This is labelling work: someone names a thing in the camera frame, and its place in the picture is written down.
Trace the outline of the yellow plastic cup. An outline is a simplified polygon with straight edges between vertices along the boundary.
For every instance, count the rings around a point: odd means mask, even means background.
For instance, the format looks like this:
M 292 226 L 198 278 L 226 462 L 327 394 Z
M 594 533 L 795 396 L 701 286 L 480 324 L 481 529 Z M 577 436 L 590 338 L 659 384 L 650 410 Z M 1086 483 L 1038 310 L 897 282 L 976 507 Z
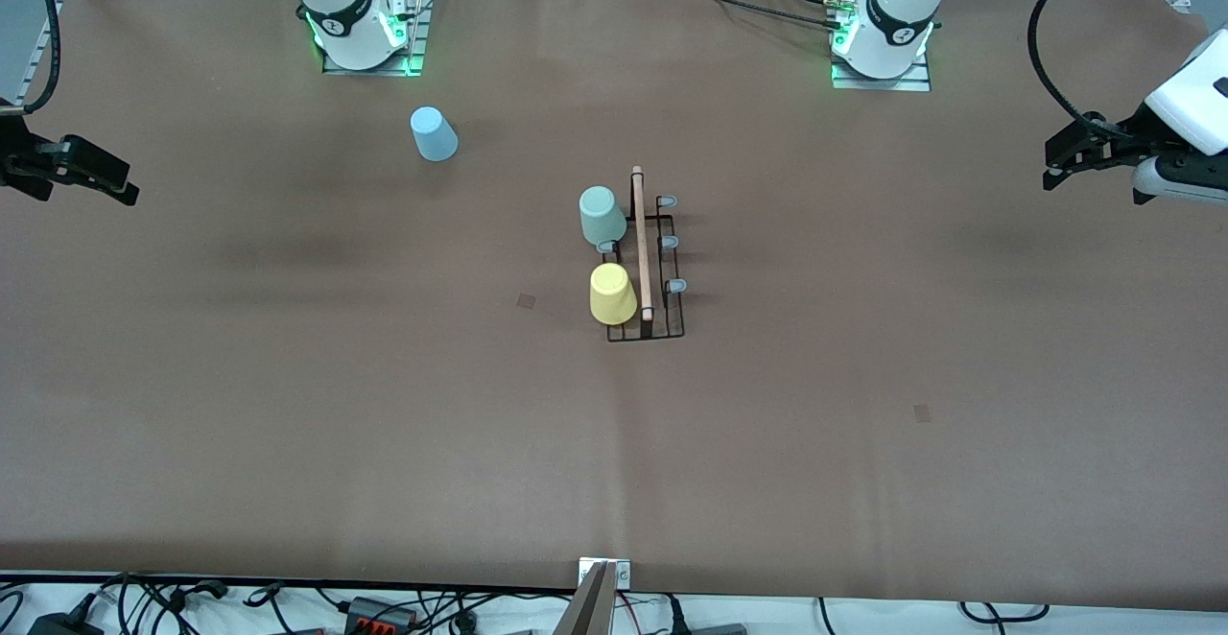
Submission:
M 623 325 L 637 314 L 639 298 L 626 268 L 602 263 L 591 271 L 589 312 L 602 325 Z

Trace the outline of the black power adapter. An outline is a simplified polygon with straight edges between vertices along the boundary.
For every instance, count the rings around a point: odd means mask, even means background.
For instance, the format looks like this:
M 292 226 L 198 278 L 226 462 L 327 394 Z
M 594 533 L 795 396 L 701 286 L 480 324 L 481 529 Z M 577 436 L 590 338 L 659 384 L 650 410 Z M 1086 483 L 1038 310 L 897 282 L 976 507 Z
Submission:
M 106 635 L 99 626 L 65 613 L 50 613 L 36 618 L 26 635 Z

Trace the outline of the brown table cover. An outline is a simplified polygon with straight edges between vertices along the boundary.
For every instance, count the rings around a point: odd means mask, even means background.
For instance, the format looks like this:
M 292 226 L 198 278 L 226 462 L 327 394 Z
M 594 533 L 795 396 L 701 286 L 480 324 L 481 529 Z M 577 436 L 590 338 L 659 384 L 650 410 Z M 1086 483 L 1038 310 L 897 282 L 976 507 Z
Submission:
M 1228 208 L 1043 190 L 1034 1 L 903 95 L 709 0 L 438 0 L 399 79 L 295 0 L 66 0 L 29 124 L 141 195 L 0 192 L 0 570 L 1228 610 Z M 670 341 L 589 312 L 632 166 Z

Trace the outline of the grey orange connector box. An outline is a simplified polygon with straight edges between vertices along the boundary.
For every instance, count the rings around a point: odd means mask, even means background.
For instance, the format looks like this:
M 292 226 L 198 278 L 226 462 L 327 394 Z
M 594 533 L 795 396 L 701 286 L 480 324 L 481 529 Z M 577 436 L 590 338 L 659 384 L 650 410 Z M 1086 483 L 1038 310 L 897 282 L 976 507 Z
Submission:
M 418 626 L 418 613 L 386 601 L 349 601 L 343 635 L 411 635 Z

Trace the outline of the perforated metal edge rail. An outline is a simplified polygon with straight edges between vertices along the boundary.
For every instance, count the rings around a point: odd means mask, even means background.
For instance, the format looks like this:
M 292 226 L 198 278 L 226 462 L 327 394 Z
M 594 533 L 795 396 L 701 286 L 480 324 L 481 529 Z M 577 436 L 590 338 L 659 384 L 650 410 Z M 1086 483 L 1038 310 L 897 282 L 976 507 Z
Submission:
M 34 84 L 36 71 L 47 53 L 47 48 L 50 44 L 50 23 L 44 20 L 39 36 L 36 38 L 36 48 L 31 52 L 26 70 L 22 75 L 21 82 L 18 82 L 18 90 L 14 95 L 14 104 L 22 106 L 27 102 L 27 97 L 32 84 Z

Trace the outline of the black wire cup holder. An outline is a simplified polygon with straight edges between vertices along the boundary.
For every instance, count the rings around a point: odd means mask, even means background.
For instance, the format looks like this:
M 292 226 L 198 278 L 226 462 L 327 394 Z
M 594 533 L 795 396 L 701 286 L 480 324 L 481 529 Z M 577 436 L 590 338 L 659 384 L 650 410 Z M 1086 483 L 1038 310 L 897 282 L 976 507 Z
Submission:
M 636 312 L 623 324 L 604 325 L 605 341 L 670 341 L 686 335 L 682 278 L 680 238 L 673 212 L 674 195 L 651 194 L 648 174 L 632 166 L 628 176 L 626 233 L 623 240 L 596 244 L 603 264 L 618 264 L 628 273 L 628 287 L 637 301 Z

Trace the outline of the light blue plastic cup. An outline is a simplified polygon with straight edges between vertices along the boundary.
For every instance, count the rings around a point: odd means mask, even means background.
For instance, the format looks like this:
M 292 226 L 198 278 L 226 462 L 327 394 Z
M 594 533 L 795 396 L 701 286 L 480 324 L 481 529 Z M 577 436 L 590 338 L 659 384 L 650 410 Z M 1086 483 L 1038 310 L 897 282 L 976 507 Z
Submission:
M 409 124 L 413 129 L 413 141 L 422 158 L 430 160 L 430 162 L 442 162 L 457 152 L 456 129 L 446 119 L 442 111 L 438 111 L 438 107 L 418 107 L 416 111 L 413 111 Z

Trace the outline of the mint green plastic cup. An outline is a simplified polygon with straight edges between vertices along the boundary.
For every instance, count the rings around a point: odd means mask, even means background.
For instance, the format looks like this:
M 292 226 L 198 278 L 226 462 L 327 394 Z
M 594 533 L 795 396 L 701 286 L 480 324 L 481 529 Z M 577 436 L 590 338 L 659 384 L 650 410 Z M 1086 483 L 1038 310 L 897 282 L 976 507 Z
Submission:
M 626 215 L 608 185 L 585 189 L 578 197 L 578 214 L 582 235 L 592 246 L 616 243 L 626 235 Z

